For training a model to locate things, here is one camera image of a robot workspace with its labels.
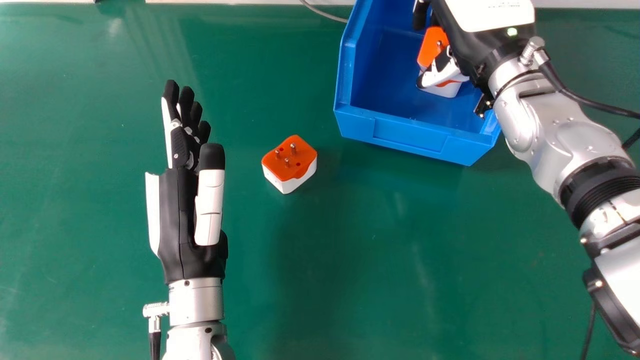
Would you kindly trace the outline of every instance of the blue box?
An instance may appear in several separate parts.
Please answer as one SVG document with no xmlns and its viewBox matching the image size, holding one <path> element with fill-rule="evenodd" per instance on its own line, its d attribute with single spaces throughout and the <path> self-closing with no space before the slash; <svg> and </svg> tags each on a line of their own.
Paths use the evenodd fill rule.
<svg viewBox="0 0 640 360">
<path fill-rule="evenodd" d="M 424 31 L 412 29 L 413 0 L 357 0 L 342 42 L 333 110 L 343 137 L 472 165 L 500 126 L 474 114 L 482 93 L 466 82 L 447 99 L 416 87 Z"/>
</svg>

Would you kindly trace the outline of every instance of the gray cable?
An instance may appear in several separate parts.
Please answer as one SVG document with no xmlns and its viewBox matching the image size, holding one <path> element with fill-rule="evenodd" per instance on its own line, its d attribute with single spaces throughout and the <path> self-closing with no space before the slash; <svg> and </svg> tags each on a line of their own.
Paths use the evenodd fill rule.
<svg viewBox="0 0 640 360">
<path fill-rule="evenodd" d="M 326 13 L 326 12 L 324 12 L 322 10 L 319 10 L 315 6 L 309 4 L 307 2 L 307 0 L 300 0 L 300 2 L 302 3 L 302 5 L 306 6 L 309 10 L 313 11 L 314 13 L 316 13 L 316 14 L 318 14 L 320 16 L 324 16 L 324 17 L 326 17 L 328 19 L 331 19 L 331 20 L 343 22 L 345 24 L 347 23 L 347 21 L 349 21 L 348 19 L 345 19 L 343 17 L 338 17 L 338 16 L 335 16 L 335 15 L 331 15 L 330 13 Z"/>
</svg>

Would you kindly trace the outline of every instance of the green table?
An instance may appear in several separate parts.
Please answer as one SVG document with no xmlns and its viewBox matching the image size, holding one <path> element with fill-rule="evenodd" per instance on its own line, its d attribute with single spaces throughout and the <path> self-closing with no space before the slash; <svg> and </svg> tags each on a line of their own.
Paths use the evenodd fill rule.
<svg viewBox="0 0 640 360">
<path fill-rule="evenodd" d="M 568 85 L 638 109 L 638 12 L 539 19 Z M 143 173 L 164 167 L 168 78 L 195 89 L 227 150 L 239 359 L 578 357 L 589 261 L 567 216 L 502 140 L 463 168 L 341 138 L 341 24 L 301 6 L 105 1 L 2 5 L 0 25 L 0 359 L 148 357 L 141 308 L 166 287 Z M 293 133 L 319 168 L 283 196 L 259 162 Z M 599 319 L 592 346 L 627 358 Z"/>
</svg>

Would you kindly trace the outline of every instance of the robotic hand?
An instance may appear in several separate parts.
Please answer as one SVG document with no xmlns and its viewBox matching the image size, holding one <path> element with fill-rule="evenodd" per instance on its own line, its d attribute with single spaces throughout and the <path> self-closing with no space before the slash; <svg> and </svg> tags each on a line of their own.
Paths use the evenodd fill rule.
<svg viewBox="0 0 640 360">
<path fill-rule="evenodd" d="M 160 359 L 161 321 L 169 315 L 163 360 L 234 360 L 227 343 L 222 280 L 227 235 L 220 229 L 225 151 L 207 143 L 211 127 L 185 86 L 166 83 L 162 114 L 168 168 L 145 174 L 149 242 L 162 262 L 169 302 L 147 304 L 151 359 Z"/>
<path fill-rule="evenodd" d="M 414 13 L 424 13 L 425 3 L 461 73 L 493 103 L 511 152 L 579 229 L 591 258 L 587 291 L 618 344 L 639 356 L 640 174 L 626 146 L 580 104 L 640 114 L 587 100 L 562 84 L 536 36 L 530 0 L 416 0 Z"/>
</svg>

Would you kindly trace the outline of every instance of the orange and white plug adapter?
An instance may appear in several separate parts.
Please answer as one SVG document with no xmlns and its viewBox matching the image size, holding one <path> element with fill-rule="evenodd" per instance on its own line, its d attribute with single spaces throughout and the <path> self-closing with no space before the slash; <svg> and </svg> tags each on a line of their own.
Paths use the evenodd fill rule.
<svg viewBox="0 0 640 360">
<path fill-rule="evenodd" d="M 281 193 L 291 193 L 315 174 L 317 151 L 298 135 L 291 135 L 262 158 L 262 171 Z"/>
</svg>

